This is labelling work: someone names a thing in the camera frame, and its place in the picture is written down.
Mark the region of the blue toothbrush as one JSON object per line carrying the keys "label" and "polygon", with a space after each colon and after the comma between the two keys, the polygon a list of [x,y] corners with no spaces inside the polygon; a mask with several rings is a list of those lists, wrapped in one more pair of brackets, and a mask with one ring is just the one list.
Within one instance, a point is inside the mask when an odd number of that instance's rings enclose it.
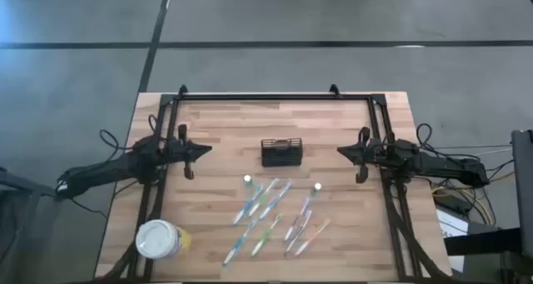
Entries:
{"label": "blue toothbrush", "polygon": [[274,207],[277,206],[279,201],[284,197],[284,195],[287,193],[287,191],[291,188],[292,182],[286,183],[283,188],[281,189],[280,193],[268,204],[268,206],[263,210],[261,215],[259,216],[259,220],[263,220],[269,212],[273,210]]}
{"label": "blue toothbrush", "polygon": [[235,226],[245,215],[245,213],[250,209],[254,201],[258,198],[258,196],[262,193],[263,185],[258,185],[255,191],[252,194],[252,197],[247,201],[247,203],[244,205],[244,207],[237,213],[235,218],[232,221],[232,225]]}
{"label": "blue toothbrush", "polygon": [[236,244],[232,247],[232,249],[228,252],[226,258],[222,262],[222,265],[225,267],[231,259],[237,254],[238,250],[246,240],[249,232],[255,227],[255,225],[258,223],[257,219],[252,220],[249,225],[247,226],[247,229],[243,232],[243,234],[237,239]]}

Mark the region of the yellow Lysol wipes canister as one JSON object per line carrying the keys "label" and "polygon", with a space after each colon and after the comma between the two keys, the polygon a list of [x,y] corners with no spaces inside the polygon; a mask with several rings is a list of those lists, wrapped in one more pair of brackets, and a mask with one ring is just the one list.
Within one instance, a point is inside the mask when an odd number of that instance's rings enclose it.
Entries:
{"label": "yellow Lysol wipes canister", "polygon": [[134,242],[140,255],[157,260],[187,252],[192,244],[192,236],[173,223],[156,219],[139,227]]}

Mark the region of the purple toothbrush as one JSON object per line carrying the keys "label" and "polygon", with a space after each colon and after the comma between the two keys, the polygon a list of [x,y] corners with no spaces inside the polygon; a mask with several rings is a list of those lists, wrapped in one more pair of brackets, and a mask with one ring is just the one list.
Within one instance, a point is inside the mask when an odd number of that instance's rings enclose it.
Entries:
{"label": "purple toothbrush", "polygon": [[284,251],[285,257],[288,255],[288,253],[291,251],[296,241],[300,238],[300,236],[304,232],[306,225],[311,219],[311,215],[312,215],[312,210],[307,210],[304,215],[300,216],[298,223],[296,223],[295,225],[292,225],[289,231],[287,232],[286,240],[289,242],[289,244],[286,250]]}
{"label": "purple toothbrush", "polygon": [[288,242],[292,239],[292,237],[296,234],[296,229],[300,226],[301,220],[303,218],[304,213],[306,212],[308,206],[309,206],[310,198],[305,197],[303,199],[302,208],[299,211],[299,214],[294,219],[293,223],[289,226],[286,235],[284,237],[284,242]]}

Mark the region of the black aluminium rig frame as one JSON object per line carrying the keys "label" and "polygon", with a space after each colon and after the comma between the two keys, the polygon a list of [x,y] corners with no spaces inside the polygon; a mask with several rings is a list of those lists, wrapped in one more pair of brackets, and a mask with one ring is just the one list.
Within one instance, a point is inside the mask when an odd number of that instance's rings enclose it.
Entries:
{"label": "black aluminium rig frame", "polygon": [[[212,150],[193,165],[193,180],[184,177],[182,164],[169,168],[162,218],[190,232],[192,245],[187,252],[154,262],[152,281],[397,279],[380,173],[371,167],[367,181],[356,183],[356,168],[337,151],[339,146],[356,143],[362,127],[381,120],[380,114],[368,112],[367,101],[360,95],[335,98],[327,92],[305,93],[295,99],[285,93],[276,97],[262,93],[251,97],[219,95],[212,100],[203,95],[188,95],[177,105],[166,107],[166,114],[172,112],[177,114],[179,123],[187,125],[194,142],[212,146]],[[287,138],[302,139],[301,165],[264,167],[261,140]],[[253,188],[245,187],[245,175],[252,177]],[[233,219],[257,186],[263,185],[263,193],[274,178],[280,181],[253,216],[248,216],[250,207],[233,226]],[[259,220],[263,210],[288,182],[292,182],[291,188]],[[312,197],[311,188],[316,182],[322,188]],[[312,210],[311,219],[285,257],[289,242],[283,240],[305,197],[310,198],[307,210]],[[254,246],[280,213],[283,218],[252,257]],[[228,252],[254,219],[258,223],[224,267],[222,262]],[[296,250],[326,219],[331,219],[330,225],[296,257]]]}

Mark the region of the grey metal stand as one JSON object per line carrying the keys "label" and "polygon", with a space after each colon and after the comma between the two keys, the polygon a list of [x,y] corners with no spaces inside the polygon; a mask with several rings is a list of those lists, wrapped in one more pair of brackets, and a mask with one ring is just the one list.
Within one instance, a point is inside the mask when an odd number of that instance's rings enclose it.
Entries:
{"label": "grey metal stand", "polygon": [[9,243],[0,253],[0,284],[7,284],[14,278],[17,261],[22,252],[20,244],[27,237],[40,199],[54,195],[52,187],[16,176],[0,167],[0,227],[2,208],[5,207],[7,223],[13,229]]}

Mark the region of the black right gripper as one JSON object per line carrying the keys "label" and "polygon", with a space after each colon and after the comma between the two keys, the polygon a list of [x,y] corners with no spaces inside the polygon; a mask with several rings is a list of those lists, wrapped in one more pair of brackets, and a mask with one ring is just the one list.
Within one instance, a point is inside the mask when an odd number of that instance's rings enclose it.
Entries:
{"label": "black right gripper", "polygon": [[[371,129],[363,127],[358,134],[357,144],[350,146],[338,147],[337,151],[349,162],[359,167],[356,173],[356,183],[364,183],[368,178],[367,163],[375,161],[376,149],[382,144],[380,138],[371,137]],[[357,150],[356,156],[351,152]]]}

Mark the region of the black power brick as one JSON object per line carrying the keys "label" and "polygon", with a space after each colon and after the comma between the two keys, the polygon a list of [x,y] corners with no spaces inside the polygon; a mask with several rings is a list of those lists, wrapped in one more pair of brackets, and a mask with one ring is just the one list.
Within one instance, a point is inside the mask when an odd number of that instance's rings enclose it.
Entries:
{"label": "black power brick", "polygon": [[447,208],[448,210],[463,216],[468,215],[471,211],[471,204],[461,197],[445,195],[444,193],[438,192],[433,199],[436,205]]}

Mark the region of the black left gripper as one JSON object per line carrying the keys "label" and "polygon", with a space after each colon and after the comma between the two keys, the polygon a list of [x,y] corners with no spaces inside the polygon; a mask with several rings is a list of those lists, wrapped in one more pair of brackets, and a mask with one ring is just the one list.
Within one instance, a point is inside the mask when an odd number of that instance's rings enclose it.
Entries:
{"label": "black left gripper", "polygon": [[196,162],[200,157],[206,155],[212,150],[212,146],[192,143],[192,151],[188,145],[189,140],[187,138],[187,125],[180,124],[177,128],[177,136],[172,136],[167,139],[166,146],[166,159],[168,163],[183,162],[184,163],[184,176],[188,180],[194,178],[194,172],[192,170],[192,162]]}

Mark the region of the black upright panel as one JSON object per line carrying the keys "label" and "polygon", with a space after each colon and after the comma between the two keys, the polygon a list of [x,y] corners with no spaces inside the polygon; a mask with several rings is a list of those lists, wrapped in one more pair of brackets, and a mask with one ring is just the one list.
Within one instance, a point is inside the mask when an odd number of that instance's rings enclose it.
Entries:
{"label": "black upright panel", "polygon": [[533,258],[533,130],[513,130],[511,145],[522,252]]}

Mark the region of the white cardboard box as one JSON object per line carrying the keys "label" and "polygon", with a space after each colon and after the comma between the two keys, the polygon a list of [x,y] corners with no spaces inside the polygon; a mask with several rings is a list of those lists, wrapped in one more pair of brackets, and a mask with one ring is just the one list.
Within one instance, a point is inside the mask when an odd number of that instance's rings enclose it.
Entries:
{"label": "white cardboard box", "polygon": [[[466,236],[468,234],[468,222],[441,210],[437,210],[436,213],[440,223],[441,235],[444,238]],[[454,272],[464,271],[464,256],[449,255],[448,258],[451,264],[451,269]]]}

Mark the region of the black flat bar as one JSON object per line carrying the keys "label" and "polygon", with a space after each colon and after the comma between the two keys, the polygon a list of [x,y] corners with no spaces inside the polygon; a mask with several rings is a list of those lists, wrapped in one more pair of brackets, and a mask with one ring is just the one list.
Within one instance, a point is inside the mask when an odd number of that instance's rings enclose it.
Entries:
{"label": "black flat bar", "polygon": [[519,228],[503,229],[444,239],[449,256],[479,255],[523,251]]}

